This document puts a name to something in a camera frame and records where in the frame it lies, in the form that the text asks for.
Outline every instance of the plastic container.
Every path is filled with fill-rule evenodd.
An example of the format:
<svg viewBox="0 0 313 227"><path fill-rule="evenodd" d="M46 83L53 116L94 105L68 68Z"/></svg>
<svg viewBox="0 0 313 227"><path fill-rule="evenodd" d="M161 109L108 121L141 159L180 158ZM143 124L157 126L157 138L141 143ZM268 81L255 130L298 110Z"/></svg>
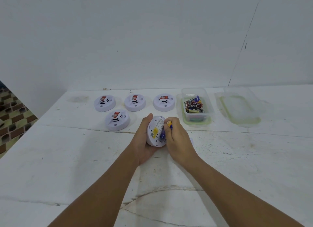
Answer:
<svg viewBox="0 0 313 227"><path fill-rule="evenodd" d="M204 113L188 113L185 110L184 102L199 96L202 104ZM209 124L211 122L211 116L214 113L213 106L210 102L207 92L203 88L190 88L190 89L182 89L182 112L185 123L199 123L199 124Z"/></svg>
<svg viewBox="0 0 313 227"><path fill-rule="evenodd" d="M226 87L219 98L227 118L234 124L257 124L265 112L261 101L247 87Z"/></svg>

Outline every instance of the red sticker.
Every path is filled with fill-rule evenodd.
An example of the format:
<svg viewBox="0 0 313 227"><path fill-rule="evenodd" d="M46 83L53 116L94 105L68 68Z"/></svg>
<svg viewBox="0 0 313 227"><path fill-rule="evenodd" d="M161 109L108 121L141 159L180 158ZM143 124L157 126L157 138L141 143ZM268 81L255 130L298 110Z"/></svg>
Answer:
<svg viewBox="0 0 313 227"><path fill-rule="evenodd" d="M119 112L115 112L112 116L113 119L117 118L117 116L119 115Z"/></svg>

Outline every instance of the right hand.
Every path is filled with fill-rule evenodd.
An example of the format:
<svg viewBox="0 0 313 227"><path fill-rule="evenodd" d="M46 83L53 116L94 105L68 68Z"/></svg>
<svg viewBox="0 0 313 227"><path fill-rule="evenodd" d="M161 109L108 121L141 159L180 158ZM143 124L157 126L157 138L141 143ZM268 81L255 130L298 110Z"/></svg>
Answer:
<svg viewBox="0 0 313 227"><path fill-rule="evenodd" d="M166 124L168 121L172 122L173 130ZM177 163L185 167L192 158L198 157L189 135L177 117L169 117L164 123L168 152Z"/></svg>

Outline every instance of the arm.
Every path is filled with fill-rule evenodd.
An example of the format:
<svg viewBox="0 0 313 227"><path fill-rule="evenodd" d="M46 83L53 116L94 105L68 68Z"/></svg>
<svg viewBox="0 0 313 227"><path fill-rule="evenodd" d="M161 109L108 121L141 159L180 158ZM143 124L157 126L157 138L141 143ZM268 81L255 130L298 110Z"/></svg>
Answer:
<svg viewBox="0 0 313 227"><path fill-rule="evenodd" d="M197 155L179 119L169 117L164 122L168 121L173 124L173 130L164 126L170 155L201 185L230 227L302 226L206 164Z"/></svg>
<svg viewBox="0 0 313 227"><path fill-rule="evenodd" d="M142 120L129 146L111 167L73 201L49 227L114 226L136 168L158 149L146 144L147 127L152 117L150 113Z"/></svg>

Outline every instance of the left hand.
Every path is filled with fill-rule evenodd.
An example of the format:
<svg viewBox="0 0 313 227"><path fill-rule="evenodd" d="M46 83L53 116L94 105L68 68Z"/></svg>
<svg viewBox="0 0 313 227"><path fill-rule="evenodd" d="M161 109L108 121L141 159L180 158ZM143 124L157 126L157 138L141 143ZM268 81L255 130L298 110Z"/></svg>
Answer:
<svg viewBox="0 0 313 227"><path fill-rule="evenodd" d="M133 139L129 144L129 148L134 149L138 157L138 165L146 162L155 151L160 149L160 147L154 147L147 144L147 128L152 120L152 113L143 118L138 130L136 131Z"/></svg>

